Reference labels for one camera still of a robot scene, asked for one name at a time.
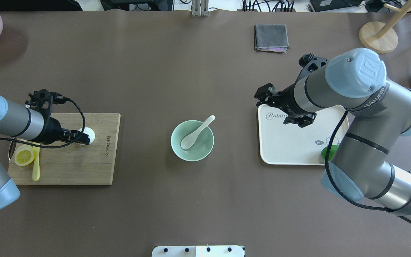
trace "gray tabletop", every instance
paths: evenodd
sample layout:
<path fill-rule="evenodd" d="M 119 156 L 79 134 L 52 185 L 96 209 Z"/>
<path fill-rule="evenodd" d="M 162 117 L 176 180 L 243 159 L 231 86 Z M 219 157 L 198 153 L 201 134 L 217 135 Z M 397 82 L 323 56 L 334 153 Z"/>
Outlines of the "gray tabletop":
<path fill-rule="evenodd" d="M 0 94 L 23 104 L 46 88 L 84 112 L 119 112 L 111 186 L 20 186 L 0 211 L 0 256 L 150 256 L 159 245 L 245 245 L 247 256 L 411 256 L 411 225 L 327 192 L 322 166 L 259 157 L 253 95 L 291 85 L 298 59 L 356 47 L 359 28 L 385 14 L 175 12 L 2 13 Z M 284 23 L 285 54 L 256 52 L 253 26 Z M 388 76 L 411 87 L 411 14 Z M 75 112 L 72 105 L 55 112 Z M 177 124 L 217 119 L 207 158 L 170 148 Z M 0 142 L 7 168 L 8 144 Z M 411 137 L 388 161 L 411 171 Z"/>

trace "mint green bowl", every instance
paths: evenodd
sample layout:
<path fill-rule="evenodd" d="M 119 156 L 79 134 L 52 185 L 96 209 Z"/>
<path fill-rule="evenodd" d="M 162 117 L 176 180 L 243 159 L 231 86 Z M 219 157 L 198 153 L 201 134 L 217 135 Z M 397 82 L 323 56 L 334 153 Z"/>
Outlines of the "mint green bowl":
<path fill-rule="evenodd" d="M 193 133 L 201 124 L 202 122 L 197 120 L 187 120 L 180 123 L 172 132 L 171 147 L 179 158 L 185 161 L 199 161 L 212 151 L 214 137 L 208 126 L 202 130 L 196 142 L 188 150 L 183 150 L 180 146 L 182 139 Z"/>

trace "white floor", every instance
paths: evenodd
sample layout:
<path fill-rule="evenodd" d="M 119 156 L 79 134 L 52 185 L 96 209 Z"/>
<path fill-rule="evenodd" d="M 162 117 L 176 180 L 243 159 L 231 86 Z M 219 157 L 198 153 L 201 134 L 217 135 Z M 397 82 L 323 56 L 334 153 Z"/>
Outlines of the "white floor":
<path fill-rule="evenodd" d="M 83 10 L 103 10 L 101 2 L 99 0 L 76 0 Z M 309 0 L 294 0 L 294 9 L 297 12 L 309 12 L 307 5 L 310 4 Z M 174 10 L 191 10 L 191 0 L 183 0 L 187 4 L 181 2 L 181 0 L 174 0 Z M 274 8 L 277 1 L 268 2 L 270 10 Z M 269 11 L 267 4 L 264 0 L 259 0 L 259 6 L 261 11 Z M 148 10 L 147 5 L 139 5 L 139 8 Z M 242 0 L 209 0 L 209 9 L 213 11 L 215 8 L 221 10 L 237 11 L 242 8 Z M 326 12 L 367 12 L 364 5 L 356 7 L 347 7 L 336 10 L 329 10 Z"/>

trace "gray cloth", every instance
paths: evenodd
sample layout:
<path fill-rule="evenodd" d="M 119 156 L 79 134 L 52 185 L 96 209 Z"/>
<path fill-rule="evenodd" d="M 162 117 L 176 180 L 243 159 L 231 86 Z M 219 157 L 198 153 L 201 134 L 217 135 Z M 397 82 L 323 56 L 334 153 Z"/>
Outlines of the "gray cloth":
<path fill-rule="evenodd" d="M 255 25 L 255 50 L 286 52 L 288 34 L 285 24 L 256 24 Z"/>

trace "robotic arm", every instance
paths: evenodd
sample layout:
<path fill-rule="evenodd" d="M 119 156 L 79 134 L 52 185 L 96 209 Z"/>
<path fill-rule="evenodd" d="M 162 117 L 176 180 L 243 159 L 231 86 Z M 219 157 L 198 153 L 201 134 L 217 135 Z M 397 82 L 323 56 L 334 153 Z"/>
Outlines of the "robotic arm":
<path fill-rule="evenodd" d="M 0 134 L 22 138 L 44 145 L 55 141 L 67 143 L 62 146 L 44 146 L 44 148 L 59 148 L 70 145 L 73 142 L 84 145 L 90 144 L 90 138 L 88 138 L 87 134 L 77 130 L 71 131 L 64 129 L 58 120 L 50 117 L 53 104 L 64 104 L 66 101 L 70 101 L 79 109 L 72 99 L 64 97 L 59 93 L 49 92 L 45 89 L 35 91 L 34 94 L 28 95 L 31 99 L 26 101 L 26 106 L 15 104 L 0 96 Z M 83 131 L 85 128 L 85 118 L 83 114 L 82 118 Z M 20 191 L 15 185 L 15 182 L 9 177 L 0 163 L 0 210 L 17 200 L 19 196 Z"/>
<path fill-rule="evenodd" d="M 312 124 L 316 111 L 343 106 L 355 119 L 326 165 L 323 186 L 357 206 L 411 223 L 411 172 L 385 161 L 397 138 L 411 135 L 411 90 L 387 78 L 385 64 L 369 49 L 354 49 L 330 62 L 305 55 L 300 64 L 300 76 L 284 91 L 271 84 L 259 88 L 257 106 L 279 108 L 288 114 L 285 124 L 300 127 Z M 384 207 L 357 203 L 364 197 Z"/>

